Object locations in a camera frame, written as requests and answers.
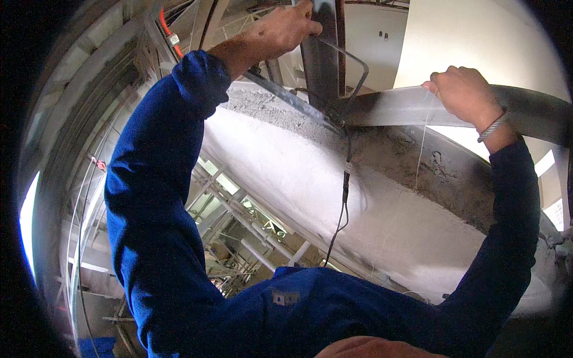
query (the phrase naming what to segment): string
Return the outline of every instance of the string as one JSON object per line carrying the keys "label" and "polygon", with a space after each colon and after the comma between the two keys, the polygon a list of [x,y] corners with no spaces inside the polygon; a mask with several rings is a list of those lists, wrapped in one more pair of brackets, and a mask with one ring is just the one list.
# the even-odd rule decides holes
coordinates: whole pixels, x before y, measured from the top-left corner
{"label": "string", "polygon": [[[430,92],[428,91],[426,93],[426,97],[424,97],[423,101],[425,101],[428,98],[428,95],[430,94]],[[420,156],[418,157],[418,165],[416,166],[416,184],[414,186],[414,193],[418,192],[418,172],[420,170],[420,161],[422,160],[422,151],[424,149],[424,139],[426,139],[426,127],[428,125],[428,117],[430,116],[430,111],[432,109],[432,105],[434,104],[434,98],[435,96],[432,96],[431,100],[430,100],[430,106],[428,107],[428,112],[426,113],[426,122],[424,123],[424,133],[422,134],[422,145],[420,147]]]}

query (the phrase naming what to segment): metal bracelet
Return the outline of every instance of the metal bracelet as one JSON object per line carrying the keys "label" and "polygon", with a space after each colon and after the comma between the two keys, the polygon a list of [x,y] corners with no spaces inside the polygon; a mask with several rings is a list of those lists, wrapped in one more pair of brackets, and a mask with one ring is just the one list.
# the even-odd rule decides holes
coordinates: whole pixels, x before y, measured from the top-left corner
{"label": "metal bracelet", "polygon": [[498,119],[495,120],[495,122],[493,122],[488,128],[486,128],[481,134],[480,137],[477,139],[478,143],[481,143],[484,141],[484,139],[486,139],[491,133],[493,133],[493,131],[495,131],[497,128],[499,128],[499,126],[501,126],[502,124],[505,123],[506,120],[506,114],[508,112],[505,112],[499,116]]}

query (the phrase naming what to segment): white tape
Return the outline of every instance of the white tape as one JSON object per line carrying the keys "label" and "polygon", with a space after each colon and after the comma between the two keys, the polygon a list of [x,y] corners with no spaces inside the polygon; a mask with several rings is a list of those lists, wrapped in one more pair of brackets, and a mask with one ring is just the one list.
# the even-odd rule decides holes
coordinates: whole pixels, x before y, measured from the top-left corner
{"label": "white tape", "polygon": [[344,162],[344,172],[350,174],[352,171],[352,163]]}

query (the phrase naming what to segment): white pipe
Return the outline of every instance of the white pipe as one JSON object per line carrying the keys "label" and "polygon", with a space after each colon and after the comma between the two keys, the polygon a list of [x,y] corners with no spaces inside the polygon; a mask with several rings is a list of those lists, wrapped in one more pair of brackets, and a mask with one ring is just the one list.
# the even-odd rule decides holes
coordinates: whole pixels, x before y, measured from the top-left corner
{"label": "white pipe", "polygon": [[231,213],[231,215],[235,217],[235,219],[237,219],[247,230],[251,232],[251,234],[253,234],[257,239],[259,239],[263,246],[267,247],[264,237],[261,237],[261,234],[259,234],[258,231],[253,228],[251,222],[248,219],[246,219],[237,209],[231,206],[231,204],[227,202],[227,200],[225,200],[225,198],[223,198],[223,196],[217,190],[209,188],[209,192],[213,194],[217,198],[217,200],[221,202],[221,205],[223,205],[225,209],[227,209]]}
{"label": "white pipe", "polygon": [[291,260],[288,262],[287,266],[294,266],[295,262],[297,262],[298,260],[300,260],[300,258],[304,255],[304,253],[307,252],[308,248],[311,246],[311,243],[308,241],[304,241],[302,245],[300,245],[300,248],[297,250],[297,252],[295,252],[294,256],[291,258]]}
{"label": "white pipe", "polygon": [[265,230],[262,229],[262,226],[258,223],[258,222],[253,222],[251,224],[251,226],[254,227],[255,230],[257,230],[257,232],[259,234],[261,234],[262,237],[265,238],[265,240],[267,240],[268,242],[270,242],[271,245],[273,245],[278,251],[280,251],[281,254],[285,255],[287,259],[292,259],[292,254],[286,249],[286,247],[284,247],[283,245],[281,245],[280,242],[276,241],[271,234],[267,233]]}
{"label": "white pipe", "polygon": [[266,267],[268,267],[269,270],[271,270],[273,273],[276,271],[277,268],[274,267],[273,264],[270,263],[270,262],[266,259],[266,257],[264,257],[263,255],[261,255],[257,250],[255,250],[254,247],[251,246],[245,239],[242,239],[242,240],[241,240],[241,244],[243,244],[243,246],[245,246],[246,249],[249,250],[250,253],[252,253],[252,254],[257,258],[257,260],[261,261],[261,263],[262,263],[263,265],[265,265]]}

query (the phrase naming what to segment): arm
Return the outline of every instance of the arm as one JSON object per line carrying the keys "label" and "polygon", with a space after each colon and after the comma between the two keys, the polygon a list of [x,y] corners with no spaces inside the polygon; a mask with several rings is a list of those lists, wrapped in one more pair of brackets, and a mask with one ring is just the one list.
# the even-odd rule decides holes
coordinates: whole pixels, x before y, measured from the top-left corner
{"label": "arm", "polygon": [[[485,130],[502,110],[475,69],[450,66],[422,85],[461,120]],[[490,152],[493,217],[481,248],[457,289],[440,306],[460,346],[452,356],[483,356],[531,279],[539,232],[537,175],[523,139],[503,125],[484,143]]]}
{"label": "arm", "polygon": [[[311,8],[307,0],[276,10],[211,54],[186,55],[123,129],[105,184],[108,232],[115,273],[150,352],[188,353],[205,344],[222,313],[224,299],[207,278],[201,238],[183,207],[203,121],[228,100],[232,79],[320,30],[306,16]],[[276,33],[286,28],[288,36]]]}

